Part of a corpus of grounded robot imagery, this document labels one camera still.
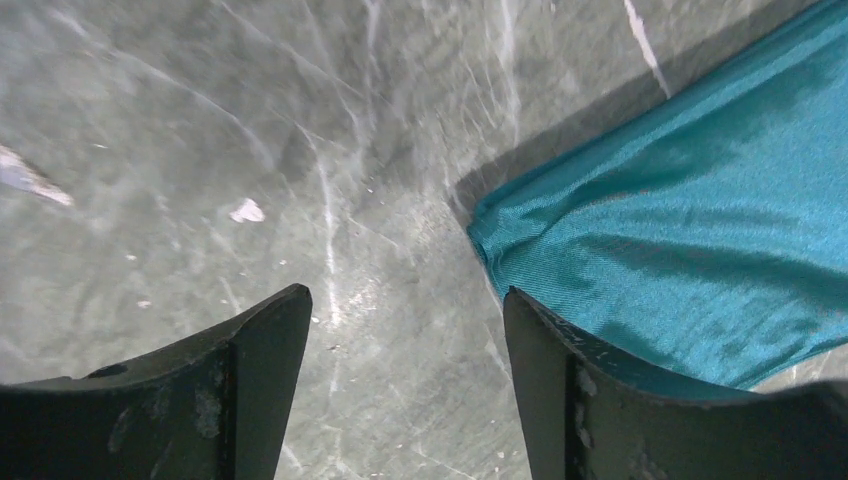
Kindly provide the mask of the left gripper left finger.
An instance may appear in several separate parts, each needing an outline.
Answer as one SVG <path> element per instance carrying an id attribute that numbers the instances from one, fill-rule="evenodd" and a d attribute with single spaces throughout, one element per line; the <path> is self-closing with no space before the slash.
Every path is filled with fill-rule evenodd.
<path id="1" fill-rule="evenodd" d="M 85 377 L 3 386 L 2 477 L 273 478 L 312 306 L 293 284 Z"/>

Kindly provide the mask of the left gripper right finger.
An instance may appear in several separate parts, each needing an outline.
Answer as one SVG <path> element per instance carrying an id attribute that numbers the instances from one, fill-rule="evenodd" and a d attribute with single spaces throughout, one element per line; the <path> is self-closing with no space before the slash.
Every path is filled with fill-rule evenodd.
<path id="1" fill-rule="evenodd" d="M 536 479 L 843 479 L 847 385 L 768 394 L 680 375 L 511 288 L 503 320 Z"/>

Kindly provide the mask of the teal cloth napkin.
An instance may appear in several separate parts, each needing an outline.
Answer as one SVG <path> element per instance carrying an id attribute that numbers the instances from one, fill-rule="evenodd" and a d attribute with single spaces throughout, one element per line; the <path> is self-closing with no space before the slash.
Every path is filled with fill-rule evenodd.
<path id="1" fill-rule="evenodd" d="M 847 340 L 847 5 L 522 175 L 468 228 L 500 295 L 748 388 Z"/>

